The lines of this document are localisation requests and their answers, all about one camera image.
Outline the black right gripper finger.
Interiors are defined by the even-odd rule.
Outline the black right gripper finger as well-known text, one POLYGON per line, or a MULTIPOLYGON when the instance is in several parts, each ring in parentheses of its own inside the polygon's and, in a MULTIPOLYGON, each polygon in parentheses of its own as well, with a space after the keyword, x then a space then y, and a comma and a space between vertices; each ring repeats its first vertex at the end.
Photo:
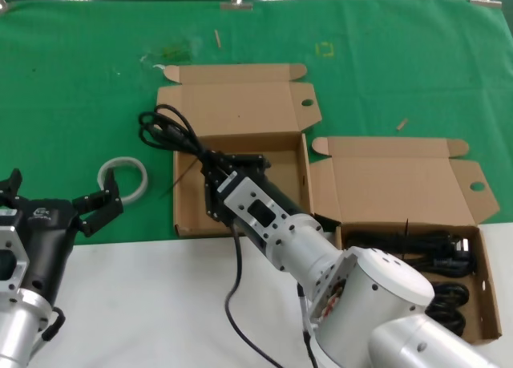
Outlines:
POLYGON ((231 224, 232 214, 224 206, 220 193, 217 191, 228 177, 219 170, 202 169, 201 173, 204 176, 204 196, 207 215, 216 222, 231 224))
POLYGON ((226 172, 248 169, 250 172, 264 172, 270 168, 270 162, 261 154, 225 154, 219 153, 220 168, 226 172))

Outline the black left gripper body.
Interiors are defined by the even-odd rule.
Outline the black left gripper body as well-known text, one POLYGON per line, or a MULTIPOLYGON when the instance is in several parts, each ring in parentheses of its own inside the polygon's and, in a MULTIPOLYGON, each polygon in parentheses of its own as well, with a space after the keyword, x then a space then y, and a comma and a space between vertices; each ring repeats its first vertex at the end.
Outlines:
POLYGON ((13 219, 3 216, 1 224, 16 228, 29 259, 20 287, 53 305, 79 230, 77 210, 69 200, 23 197, 3 197, 1 207, 17 211, 13 219))

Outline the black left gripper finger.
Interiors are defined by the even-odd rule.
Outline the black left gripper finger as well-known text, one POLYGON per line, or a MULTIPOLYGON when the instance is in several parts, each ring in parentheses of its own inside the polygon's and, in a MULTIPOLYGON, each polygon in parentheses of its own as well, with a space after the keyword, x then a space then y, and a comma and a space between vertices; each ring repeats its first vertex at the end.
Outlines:
POLYGON ((16 197, 21 183, 22 173, 18 168, 15 168, 7 179, 1 181, 0 201, 2 207, 16 207, 16 197))
POLYGON ((123 213, 119 187, 112 169, 104 179, 105 189, 72 200, 78 213, 78 230, 85 237, 91 237, 123 213))

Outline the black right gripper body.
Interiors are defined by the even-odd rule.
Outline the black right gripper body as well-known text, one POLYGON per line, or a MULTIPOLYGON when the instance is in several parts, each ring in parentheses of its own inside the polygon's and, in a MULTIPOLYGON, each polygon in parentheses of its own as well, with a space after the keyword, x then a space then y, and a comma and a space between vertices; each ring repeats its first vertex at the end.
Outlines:
POLYGON ((265 175, 265 171, 261 168, 242 168, 245 176, 251 179, 259 189, 267 196, 281 206, 290 216, 299 213, 310 214, 308 208, 305 208, 300 202, 294 200, 289 194, 285 193, 281 188, 276 186, 265 175))

